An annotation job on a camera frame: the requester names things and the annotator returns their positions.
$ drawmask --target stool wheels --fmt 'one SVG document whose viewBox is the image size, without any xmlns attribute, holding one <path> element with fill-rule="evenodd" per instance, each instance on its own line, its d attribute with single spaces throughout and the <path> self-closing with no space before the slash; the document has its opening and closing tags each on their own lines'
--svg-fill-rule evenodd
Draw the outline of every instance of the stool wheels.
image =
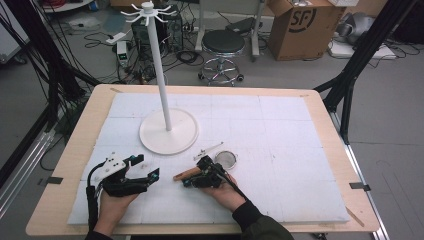
<svg viewBox="0 0 424 240">
<path fill-rule="evenodd" d="M 243 80 L 244 80 L 244 76 L 243 76 L 243 74 L 239 74 L 239 75 L 237 76 L 237 81 L 241 82 L 241 81 L 243 81 Z"/>
<path fill-rule="evenodd" d="M 201 72 L 197 74 L 197 77 L 198 77 L 200 80 L 205 79 L 205 75 L 203 75 L 203 73 L 201 73 Z"/>
</svg>

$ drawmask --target white coat rack stand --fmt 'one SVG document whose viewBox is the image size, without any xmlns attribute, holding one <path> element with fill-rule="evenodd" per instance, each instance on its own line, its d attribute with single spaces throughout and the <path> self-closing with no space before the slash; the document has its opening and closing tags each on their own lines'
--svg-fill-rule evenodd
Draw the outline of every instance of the white coat rack stand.
<svg viewBox="0 0 424 240">
<path fill-rule="evenodd" d="M 149 34 L 150 47 L 152 50 L 153 62 L 156 71 L 156 79 L 159 86 L 159 93 L 162 102 L 162 111 L 151 113 L 140 126 L 140 139 L 146 148 L 152 152 L 172 155 L 183 152 L 193 145 L 199 135 L 199 128 L 195 118 L 188 112 L 181 109 L 169 109 L 166 96 L 165 81 L 162 69 L 162 61 L 159 51 L 159 43 L 156 32 L 155 19 L 165 22 L 158 17 L 158 14 L 170 15 L 166 9 L 154 9 L 152 2 L 141 4 L 142 9 L 131 5 L 139 12 L 125 13 L 127 16 L 138 15 L 137 18 L 127 22 L 135 22 L 141 17 L 146 18 L 146 26 Z"/>
</svg>

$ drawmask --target floor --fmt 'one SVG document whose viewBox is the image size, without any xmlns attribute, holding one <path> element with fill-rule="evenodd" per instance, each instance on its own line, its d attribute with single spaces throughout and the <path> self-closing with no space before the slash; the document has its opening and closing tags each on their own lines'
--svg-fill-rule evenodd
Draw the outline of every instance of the floor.
<svg viewBox="0 0 424 240">
<path fill-rule="evenodd" d="M 89 12 L 82 9 L 59 15 L 62 19 L 95 16 L 109 34 L 126 32 L 129 24 L 112 9 Z M 116 57 L 110 47 L 99 45 L 85 48 L 84 36 L 68 35 L 73 54 L 88 72 L 104 82 L 115 81 Z M 402 46 L 409 53 L 410 46 Z M 248 54 L 236 59 L 245 79 L 236 87 L 312 89 L 337 76 L 347 59 L 335 59 L 325 54 L 315 61 L 275 61 L 268 49 L 261 51 L 256 62 Z M 165 61 L 172 63 L 170 55 Z M 365 180 L 371 186 L 372 197 L 391 239 L 424 239 L 424 53 L 407 55 L 395 60 L 372 60 L 377 67 L 367 66 L 361 73 L 353 97 L 349 139 Z M 178 65 L 166 71 L 169 85 L 206 86 L 197 77 L 199 67 Z M 22 140 L 46 106 L 40 83 L 31 64 L 9 62 L 0 65 L 0 165 Z M 64 148 L 59 143 L 43 158 L 45 169 L 54 168 Z M 4 239 L 82 239 L 71 237 L 30 237 L 25 233 L 28 220 L 43 192 L 45 179 L 51 171 L 38 165 L 30 175 L 10 208 L 0 220 Z M 294 234 L 295 239 L 315 239 L 311 234 Z M 373 239 L 370 234 L 328 234 L 328 239 Z"/>
</svg>

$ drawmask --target white pole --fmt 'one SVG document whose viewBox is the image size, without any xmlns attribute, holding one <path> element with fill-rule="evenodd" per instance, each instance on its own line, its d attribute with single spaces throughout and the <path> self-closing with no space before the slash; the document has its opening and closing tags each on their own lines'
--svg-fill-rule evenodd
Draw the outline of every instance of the white pole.
<svg viewBox="0 0 424 240">
<path fill-rule="evenodd" d="M 149 33 L 150 47 L 152 49 L 153 62 L 155 65 L 156 79 L 158 81 L 160 99 L 162 102 L 163 115 L 165 117 L 166 130 L 172 130 L 171 118 L 169 116 L 168 100 L 166 98 L 165 80 L 163 78 L 162 60 L 160 58 L 158 35 L 156 33 L 155 17 L 149 17 L 147 30 Z"/>
</svg>

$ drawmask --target round stool seat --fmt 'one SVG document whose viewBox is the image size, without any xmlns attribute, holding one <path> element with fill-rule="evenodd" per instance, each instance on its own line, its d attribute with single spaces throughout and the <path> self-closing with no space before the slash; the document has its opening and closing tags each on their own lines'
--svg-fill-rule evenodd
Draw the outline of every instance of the round stool seat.
<svg viewBox="0 0 424 240">
<path fill-rule="evenodd" d="M 244 47 L 243 37 L 228 30 L 207 32 L 202 42 L 205 48 L 215 53 L 236 53 Z"/>
</svg>

